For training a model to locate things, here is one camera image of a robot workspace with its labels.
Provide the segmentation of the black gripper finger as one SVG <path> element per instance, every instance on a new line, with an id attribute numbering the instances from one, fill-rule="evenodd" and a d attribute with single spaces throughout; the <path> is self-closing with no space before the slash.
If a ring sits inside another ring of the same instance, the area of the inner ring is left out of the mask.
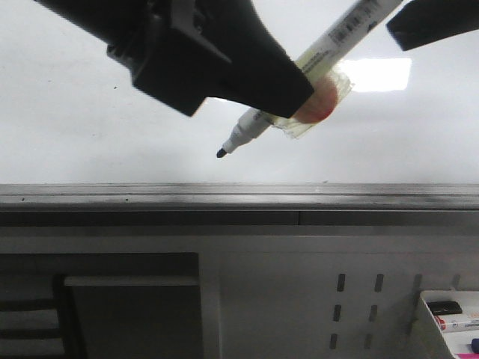
<path id="1" fill-rule="evenodd" d="M 403 51 L 478 30 L 475 0 L 410 1 L 386 25 Z"/>
<path id="2" fill-rule="evenodd" d="M 251 1 L 194 2 L 195 27 L 232 61 L 208 97 L 289 117 L 312 95 L 312 85 L 268 32 Z"/>

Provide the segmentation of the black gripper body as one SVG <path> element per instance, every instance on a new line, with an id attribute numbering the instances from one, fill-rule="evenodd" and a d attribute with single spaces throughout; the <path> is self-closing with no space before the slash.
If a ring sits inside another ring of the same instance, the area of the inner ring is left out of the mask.
<path id="1" fill-rule="evenodd" d="M 105 42 L 132 85 L 192 116 L 232 65 L 195 27 L 194 1 L 41 1 Z"/>

